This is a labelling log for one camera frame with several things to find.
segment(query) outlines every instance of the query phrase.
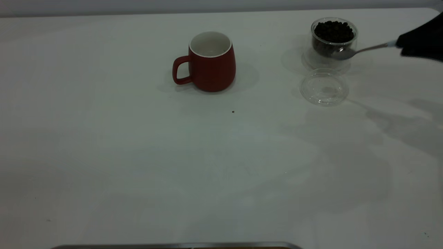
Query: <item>coffee bean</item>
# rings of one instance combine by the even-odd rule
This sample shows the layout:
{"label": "coffee bean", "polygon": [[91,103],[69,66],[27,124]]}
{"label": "coffee bean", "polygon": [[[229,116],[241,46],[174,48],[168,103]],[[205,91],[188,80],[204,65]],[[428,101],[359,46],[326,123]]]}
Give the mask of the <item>coffee bean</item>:
{"label": "coffee bean", "polygon": [[[354,33],[347,22],[326,21],[318,23],[314,29],[314,33],[320,39],[330,43],[346,43],[354,38]],[[320,55],[330,57],[335,51],[340,51],[351,44],[332,45],[324,43],[315,37],[312,37],[312,46]]]}
{"label": "coffee bean", "polygon": [[352,29],[348,26],[348,23],[340,23],[338,21],[318,23],[317,27],[315,27],[314,33],[319,38],[332,43],[345,43],[354,37]]}

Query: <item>mug handle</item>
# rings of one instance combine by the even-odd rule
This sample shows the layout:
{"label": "mug handle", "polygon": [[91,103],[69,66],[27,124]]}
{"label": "mug handle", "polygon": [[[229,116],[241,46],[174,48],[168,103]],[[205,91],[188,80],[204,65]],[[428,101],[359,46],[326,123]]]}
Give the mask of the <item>mug handle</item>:
{"label": "mug handle", "polygon": [[177,70],[179,69],[179,65],[185,62],[189,62],[190,60],[191,58],[189,56],[182,56],[175,59],[174,64],[172,65],[172,77],[177,85],[187,84],[192,81],[191,76],[177,79]]}

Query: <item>spoon handle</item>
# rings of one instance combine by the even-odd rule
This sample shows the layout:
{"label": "spoon handle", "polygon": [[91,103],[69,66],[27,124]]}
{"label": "spoon handle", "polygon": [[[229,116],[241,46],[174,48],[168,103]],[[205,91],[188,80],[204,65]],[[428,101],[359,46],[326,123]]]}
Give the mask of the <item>spoon handle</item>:
{"label": "spoon handle", "polygon": [[395,43],[397,42],[397,40],[394,41],[390,41],[384,44],[380,44],[377,46],[373,46],[373,47],[367,47],[365,49],[361,49],[359,51],[356,52],[356,54],[360,53],[360,52],[364,52],[364,51],[368,51],[368,50],[374,50],[374,49],[379,49],[379,48],[383,48],[383,47],[395,47]]}

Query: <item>white tabletop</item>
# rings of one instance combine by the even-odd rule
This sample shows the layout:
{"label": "white tabletop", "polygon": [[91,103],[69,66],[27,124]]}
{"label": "white tabletop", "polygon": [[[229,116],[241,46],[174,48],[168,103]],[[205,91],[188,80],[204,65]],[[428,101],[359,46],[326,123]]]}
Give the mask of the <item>white tabletop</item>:
{"label": "white tabletop", "polygon": [[[298,88],[314,20],[351,20],[362,48],[437,14],[0,19],[0,247],[441,248],[443,64],[397,49],[360,54],[348,100],[333,108]],[[235,84],[219,94],[171,76],[208,30],[227,34],[236,53]]]}

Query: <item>mug rim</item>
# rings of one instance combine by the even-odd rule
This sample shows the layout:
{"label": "mug rim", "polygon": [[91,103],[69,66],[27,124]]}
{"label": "mug rim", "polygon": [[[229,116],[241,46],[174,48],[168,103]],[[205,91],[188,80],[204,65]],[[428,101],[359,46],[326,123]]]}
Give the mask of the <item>mug rim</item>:
{"label": "mug rim", "polygon": [[[229,48],[228,48],[225,52],[223,52],[222,54],[218,54],[218,55],[214,55],[214,56],[205,56],[205,55],[201,55],[201,54],[195,52],[195,51],[192,49],[192,47],[191,47],[191,42],[192,42],[197,36],[202,35],[202,34],[206,34],[206,33],[216,33],[216,34],[220,34],[220,35],[226,37],[226,38],[229,40]],[[189,49],[192,51],[192,53],[194,53],[194,54],[197,55],[197,56],[204,57],[204,58],[217,58],[217,57],[220,57],[220,56],[226,54],[227,52],[229,52],[229,51],[231,50],[231,48],[232,48],[232,40],[231,40],[231,38],[229,38],[227,35],[225,35],[225,34],[223,34],[223,33],[217,32],[217,31],[206,31],[206,32],[202,32],[202,33],[200,33],[200,34],[194,36],[194,37],[191,39],[191,41],[189,41]]]}

